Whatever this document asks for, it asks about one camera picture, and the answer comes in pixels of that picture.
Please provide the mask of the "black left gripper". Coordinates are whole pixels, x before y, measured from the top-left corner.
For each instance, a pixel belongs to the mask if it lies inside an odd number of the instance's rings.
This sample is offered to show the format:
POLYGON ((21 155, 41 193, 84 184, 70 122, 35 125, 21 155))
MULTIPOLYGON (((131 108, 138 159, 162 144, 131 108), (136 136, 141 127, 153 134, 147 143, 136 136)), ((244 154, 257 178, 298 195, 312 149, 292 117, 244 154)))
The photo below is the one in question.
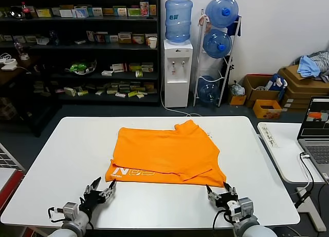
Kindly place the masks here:
POLYGON ((84 212, 93 212, 98 204, 105 203, 115 191, 116 180, 114 179, 109 187, 101 193, 91 193, 97 190, 101 177, 95 179, 90 185, 87 185, 83 197, 80 197, 79 210, 84 212))

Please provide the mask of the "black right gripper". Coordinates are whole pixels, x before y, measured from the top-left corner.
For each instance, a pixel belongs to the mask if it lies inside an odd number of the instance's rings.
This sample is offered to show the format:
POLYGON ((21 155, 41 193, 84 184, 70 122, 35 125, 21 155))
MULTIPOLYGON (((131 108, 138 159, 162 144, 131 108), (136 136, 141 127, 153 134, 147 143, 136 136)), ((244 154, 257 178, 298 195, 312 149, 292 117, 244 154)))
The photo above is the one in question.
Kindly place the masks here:
POLYGON ((224 188, 226 189, 225 193, 217 194, 212 191, 212 189, 206 185, 208 200, 215 203, 217 208, 225 208, 228 209, 228 203, 230 201, 238 201, 238 195, 236 193, 235 187, 231 187, 228 183, 223 182, 224 188))

